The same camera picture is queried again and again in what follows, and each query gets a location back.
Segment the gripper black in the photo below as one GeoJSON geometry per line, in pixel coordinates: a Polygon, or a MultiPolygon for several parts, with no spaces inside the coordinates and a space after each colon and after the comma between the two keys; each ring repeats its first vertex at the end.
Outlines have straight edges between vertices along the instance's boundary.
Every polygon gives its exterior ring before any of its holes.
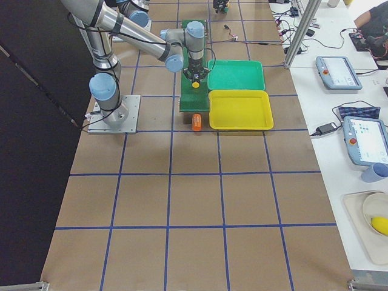
{"type": "Polygon", "coordinates": [[[227,13],[229,11],[229,0],[213,0],[213,8],[216,13],[227,13]]]}
{"type": "Polygon", "coordinates": [[[193,81],[201,82],[208,74],[209,69],[204,66],[204,60],[188,58],[188,66],[183,69],[184,76],[193,81]]]}

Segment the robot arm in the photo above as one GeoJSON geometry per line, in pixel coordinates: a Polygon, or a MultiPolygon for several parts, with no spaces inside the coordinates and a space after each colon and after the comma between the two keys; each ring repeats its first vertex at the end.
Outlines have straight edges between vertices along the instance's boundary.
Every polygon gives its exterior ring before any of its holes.
{"type": "Polygon", "coordinates": [[[63,1],[67,19],[79,29],[92,56],[96,73],[89,81],[97,109],[87,115],[90,133],[129,132],[128,123],[136,121],[137,109],[120,92],[123,48],[114,52],[115,38],[163,62],[167,70],[182,72],[198,88],[210,70],[204,63],[205,28],[190,21],[184,28],[167,29],[159,36],[148,28],[148,1],[117,1],[115,7],[105,1],[63,1]]]}

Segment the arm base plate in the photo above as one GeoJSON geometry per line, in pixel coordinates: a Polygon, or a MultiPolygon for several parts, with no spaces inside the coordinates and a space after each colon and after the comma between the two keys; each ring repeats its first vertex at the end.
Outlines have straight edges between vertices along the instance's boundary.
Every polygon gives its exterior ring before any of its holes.
{"type": "Polygon", "coordinates": [[[138,125],[140,95],[121,95],[121,105],[114,112],[100,111],[95,102],[93,108],[97,111],[90,118],[87,126],[89,134],[135,134],[138,125]]]}

